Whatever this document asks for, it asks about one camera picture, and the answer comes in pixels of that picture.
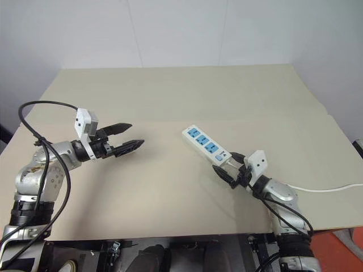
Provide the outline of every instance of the white wall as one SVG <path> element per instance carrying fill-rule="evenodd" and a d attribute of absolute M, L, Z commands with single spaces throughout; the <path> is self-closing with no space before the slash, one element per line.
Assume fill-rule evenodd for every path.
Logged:
<path fill-rule="evenodd" d="M 60 68 L 293 63 L 363 137 L 362 0 L 0 0 L 0 122 Z"/>

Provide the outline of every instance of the white power strip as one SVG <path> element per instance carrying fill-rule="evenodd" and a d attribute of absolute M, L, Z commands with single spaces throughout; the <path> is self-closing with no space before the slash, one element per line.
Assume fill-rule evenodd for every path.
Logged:
<path fill-rule="evenodd" d="M 191 125 L 187 129 L 183 130 L 182 133 L 197 151 L 217 166 L 223 165 L 232 157 L 227 150 L 225 150 L 196 125 Z"/>

